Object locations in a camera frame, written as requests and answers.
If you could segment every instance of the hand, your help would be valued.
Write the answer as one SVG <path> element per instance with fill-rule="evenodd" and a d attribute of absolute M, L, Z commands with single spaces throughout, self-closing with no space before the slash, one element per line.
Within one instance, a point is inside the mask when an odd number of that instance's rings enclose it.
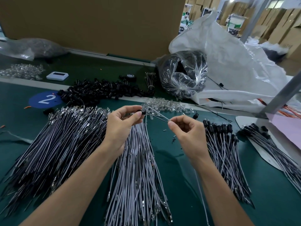
<path fill-rule="evenodd" d="M 207 148 L 206 133 L 202 122 L 188 116 L 173 117 L 168 127 L 175 133 L 193 166 L 199 159 L 211 160 Z"/>
<path fill-rule="evenodd" d="M 124 150 L 124 144 L 128 138 L 131 127 L 142 122 L 141 105 L 123 106 L 108 115 L 106 135 L 101 145 L 105 145 L 112 160 L 115 161 Z"/>

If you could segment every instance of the black display screen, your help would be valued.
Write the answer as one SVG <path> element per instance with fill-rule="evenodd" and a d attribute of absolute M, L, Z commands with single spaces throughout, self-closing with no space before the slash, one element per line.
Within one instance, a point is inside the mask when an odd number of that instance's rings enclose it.
<path fill-rule="evenodd" d="M 53 73 L 53 74 L 55 74 L 55 75 L 65 75 L 65 74 L 61 74 L 61 73 L 56 73 L 56 72 L 55 72 L 55 73 Z"/>

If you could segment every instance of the blue round label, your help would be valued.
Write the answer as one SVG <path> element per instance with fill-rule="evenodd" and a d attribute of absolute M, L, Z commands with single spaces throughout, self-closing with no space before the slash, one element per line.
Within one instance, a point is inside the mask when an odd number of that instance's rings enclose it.
<path fill-rule="evenodd" d="M 57 91 L 46 91 L 31 97 L 28 104 L 34 108 L 51 108 L 62 103 Z"/>

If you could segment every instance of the window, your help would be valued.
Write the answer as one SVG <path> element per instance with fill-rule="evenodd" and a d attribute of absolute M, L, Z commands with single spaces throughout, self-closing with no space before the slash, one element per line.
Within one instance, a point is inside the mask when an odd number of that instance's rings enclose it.
<path fill-rule="evenodd" d="M 271 0 L 268 9 L 280 8 L 283 3 L 284 3 L 284 0 Z"/>

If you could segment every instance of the white machine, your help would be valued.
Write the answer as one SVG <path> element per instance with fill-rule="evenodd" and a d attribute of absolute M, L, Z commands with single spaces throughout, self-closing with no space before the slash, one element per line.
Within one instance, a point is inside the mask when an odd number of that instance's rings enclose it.
<path fill-rule="evenodd" d="M 57 81 L 63 81 L 65 80 L 69 74 L 64 73 L 64 72 L 52 72 L 49 75 L 46 76 L 47 79 L 49 80 L 57 80 Z"/>

